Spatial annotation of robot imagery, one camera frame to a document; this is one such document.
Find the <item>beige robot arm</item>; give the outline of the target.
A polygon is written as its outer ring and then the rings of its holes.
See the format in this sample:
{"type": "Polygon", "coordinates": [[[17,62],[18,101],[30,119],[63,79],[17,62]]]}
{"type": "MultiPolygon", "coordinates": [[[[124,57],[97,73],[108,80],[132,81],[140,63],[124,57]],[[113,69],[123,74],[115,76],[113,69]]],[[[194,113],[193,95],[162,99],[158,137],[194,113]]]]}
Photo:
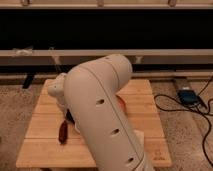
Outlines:
{"type": "Polygon", "coordinates": [[[121,54],[81,63],[48,86],[70,113],[99,171],[155,171],[143,133],[133,129],[116,94],[131,79],[132,65],[121,54]]]}

